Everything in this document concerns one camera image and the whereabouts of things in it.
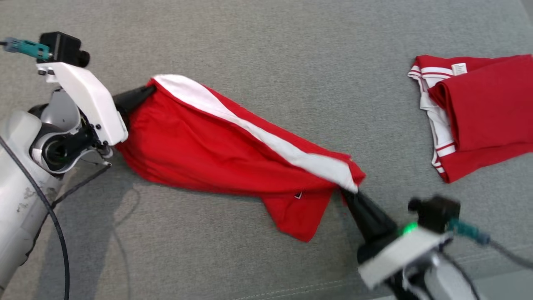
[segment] white stripe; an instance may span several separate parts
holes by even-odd
[[[437,155],[437,152],[436,151],[433,151],[433,159],[431,160],[431,164],[436,167],[436,164],[437,164],[437,159],[439,158],[439,156]]]
[[[454,72],[451,69],[440,68],[440,67],[425,67],[421,70],[422,74],[425,73],[444,73],[453,76]]]
[[[441,79],[448,79],[451,78],[451,76],[444,75],[444,74],[422,74],[423,78],[441,78]]]
[[[181,101],[248,131],[290,164],[336,183],[350,192],[357,192],[357,185],[353,182],[352,173],[347,163],[329,156],[305,153],[286,140],[237,117],[215,95],[192,79],[181,75],[157,75],[154,79]]]
[[[409,73],[407,73],[407,76],[415,78],[415,77],[420,77],[421,75],[420,75],[420,73],[409,72]]]
[[[437,151],[437,154],[440,156],[440,157],[443,157],[443,156],[446,156],[448,154],[452,154],[453,152],[455,152],[455,145],[451,145],[449,147],[446,147],[444,149],[441,149],[441,150],[438,150]]]

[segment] shirt label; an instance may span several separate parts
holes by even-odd
[[[462,64],[452,65],[451,66],[451,70],[452,70],[452,72],[454,72],[454,76],[468,73],[466,71],[466,63],[465,62],[462,63]]]

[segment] gray couch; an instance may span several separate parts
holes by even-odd
[[[519,0],[1,0],[0,36],[79,37],[112,93],[176,73],[325,148],[346,152],[362,184],[400,223],[411,196],[462,201],[462,216],[533,258],[533,155],[451,185],[430,164],[416,55],[533,52]],[[33,61],[0,53],[0,117],[48,101]],[[71,299],[369,299],[357,274],[361,235],[338,195],[309,243],[278,232],[258,199],[151,184],[120,155],[57,208]],[[94,171],[78,168],[70,185]],[[63,265],[46,223],[4,299],[59,299]],[[474,278],[517,270],[465,240],[449,247]]]

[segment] cable connector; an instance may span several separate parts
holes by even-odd
[[[36,59],[47,61],[53,56],[53,54],[50,53],[50,47],[47,45],[28,40],[19,40],[14,37],[8,37],[1,44],[4,46],[4,51],[22,53]]]
[[[474,240],[480,245],[487,245],[490,243],[490,234],[479,230],[474,225],[465,223],[459,219],[451,219],[448,223],[448,231],[452,231],[454,234],[466,236]]]

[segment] black cable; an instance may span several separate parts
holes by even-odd
[[[489,245],[491,247],[493,247],[496,251],[498,251],[500,254],[502,254],[503,256],[507,257],[512,262],[516,263],[517,265],[520,265],[520,266],[522,266],[524,268],[533,270],[533,262],[532,261],[527,260],[525,258],[522,258],[522,257],[512,253],[507,248],[503,247],[500,243],[495,242],[493,240],[491,240],[489,242]]]
[[[442,256],[444,256],[445,259],[449,260],[450,263],[452,265],[454,265],[454,267],[456,269],[459,270],[459,272],[461,273],[461,275],[463,275],[464,279],[466,280],[466,283],[469,284],[470,286],[470,289],[472,290],[472,294],[474,294],[474,298],[476,300],[480,300],[481,298],[479,297],[479,293],[478,293],[478,289],[475,288],[475,285],[474,285],[474,282],[472,282],[472,279],[470,279],[470,277],[466,274],[466,272],[463,270],[463,268],[451,257],[449,256],[448,254],[444,253],[444,252],[441,252],[440,253]]]
[[[11,148],[7,145],[7,143],[4,141],[4,139],[0,136],[0,144],[6,152],[9,154],[11,159],[17,164],[17,166],[20,168],[22,173],[28,178],[30,181],[32,187],[35,189],[35,193],[39,196],[41,201],[43,202],[44,206],[46,207],[46,210],[48,211],[48,214],[50,215],[50,218],[52,218],[52,222],[54,223],[55,230],[58,232],[59,242],[61,243],[61,250],[63,252],[63,264],[65,267],[65,292],[64,292],[64,300],[68,300],[69,298],[69,290],[70,290],[70,271],[69,271],[69,263],[68,263],[68,253],[67,253],[67,244],[65,243],[65,238],[63,236],[63,231],[61,230],[61,226],[59,225],[58,218],[55,216],[54,210],[52,209],[52,206],[48,202],[48,199],[44,195],[41,188],[37,185],[31,174],[28,172],[26,167],[20,162],[18,157],[13,153]]]
[[[85,159],[79,159],[79,160],[81,160],[81,161],[83,161],[83,162],[86,162],[86,163],[93,164],[93,165],[99,165],[99,164],[101,164],[101,163],[99,163],[99,162],[88,161],[88,160],[85,160]]]
[[[77,185],[73,186],[70,190],[66,191],[65,194],[62,194],[60,197],[55,199],[54,202],[52,202],[52,205],[51,205],[52,209],[54,209],[59,203],[61,203],[61,201],[65,200],[66,197],[71,195],[73,192],[77,191],[80,187],[88,184],[94,178],[105,173],[107,170],[109,170],[109,168],[111,168],[111,164],[107,164],[102,169],[96,171],[93,175],[90,175],[89,177],[85,178],[82,182],[78,183]]]

